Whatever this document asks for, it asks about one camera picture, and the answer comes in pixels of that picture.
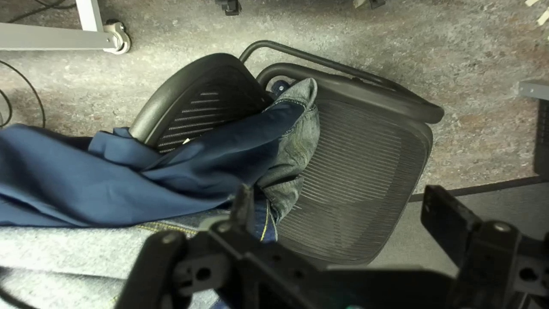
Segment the office chair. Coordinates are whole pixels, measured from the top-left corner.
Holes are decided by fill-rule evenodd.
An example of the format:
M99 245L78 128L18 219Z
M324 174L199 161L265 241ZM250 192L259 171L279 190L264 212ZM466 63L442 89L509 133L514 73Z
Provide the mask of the office chair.
M271 47L331 71L272 63L255 78L245 68ZM418 176L442 108L403 85L274 41L238 58L204 56L171 75L145 102L130 132L168 152L223 123L259 113L291 82L314 77L320 140L303 171L302 193L279 226L279 241L319 264L367 264L387 241Z

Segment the blue fabric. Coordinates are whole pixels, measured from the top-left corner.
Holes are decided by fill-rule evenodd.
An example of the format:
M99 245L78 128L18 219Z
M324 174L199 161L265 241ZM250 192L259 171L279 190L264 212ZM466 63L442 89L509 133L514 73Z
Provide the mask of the blue fabric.
M281 102L163 156L127 128L96 133L87 150L37 128L3 128L0 224L127 226L223 205L264 174L302 113Z

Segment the metal leg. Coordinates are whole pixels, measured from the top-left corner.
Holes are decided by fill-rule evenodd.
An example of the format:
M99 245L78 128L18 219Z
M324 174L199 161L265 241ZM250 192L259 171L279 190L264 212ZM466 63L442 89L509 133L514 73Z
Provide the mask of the metal leg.
M518 92L521 96L549 101L549 82L547 80L521 80L518 83Z
M121 22L103 25L97 0L77 0L77 10L82 30L0 22L0 49L130 49Z

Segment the black cable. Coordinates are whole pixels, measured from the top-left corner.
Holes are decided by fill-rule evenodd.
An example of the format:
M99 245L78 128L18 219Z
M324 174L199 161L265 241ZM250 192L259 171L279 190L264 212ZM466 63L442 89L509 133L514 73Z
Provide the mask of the black cable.
M5 126L6 123L10 123L10 120L13 116L13 106L12 106L12 101L5 96L3 90L0 90L0 96L3 97L3 101L6 104L6 118L0 123L0 126Z
M22 300L18 300L17 296L13 296L12 293L5 291L3 288L0 288L0 298L3 302L6 302L8 305L13 305L17 309L36 309Z
M51 5L49 1L44 1L44 0L34 0L36 3L41 3L41 5ZM51 6L54 10L72 10L75 8L75 3L70 3L70 5L54 5Z
M56 1L51 1L51 3L46 3L46 1L41 1L41 0L34 0L36 3L41 3L42 6L41 8L36 8L36 10L30 10L30 11L25 11L22 15L17 15L6 22L17 22L20 18L25 18L29 15L34 15L34 13L39 13L39 11L44 11L44 10L49 10L49 8L72 8L75 5L65 5L65 6L60 6L60 3L63 3L65 0L56 0Z
M3 63L5 66L8 66L10 70L13 70L24 82L27 82L27 85L30 87L34 97L36 97L36 102L37 102L37 108L39 108L39 113L41 113L41 126L46 128L46 109L44 109L44 104L41 102L39 96L37 96L37 90L36 87L32 85L32 82L20 71L17 70L15 66L12 66L10 63L0 59L0 63Z

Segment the gray cloth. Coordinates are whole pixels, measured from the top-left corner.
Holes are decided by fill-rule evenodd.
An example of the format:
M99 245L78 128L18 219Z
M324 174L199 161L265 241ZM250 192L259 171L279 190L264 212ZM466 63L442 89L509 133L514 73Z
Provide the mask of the gray cloth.
M298 197L298 173L315 149L315 92L315 82L307 78L281 97L305 106L307 111L281 138L276 162L257 183L277 219L293 207ZM193 235L226 217L226 211L195 217L192 226L152 221L132 228L0 228L0 286L39 309L113 307L147 235L168 228ZM214 302L212 291L202 291L193 296L192 307L205 309Z

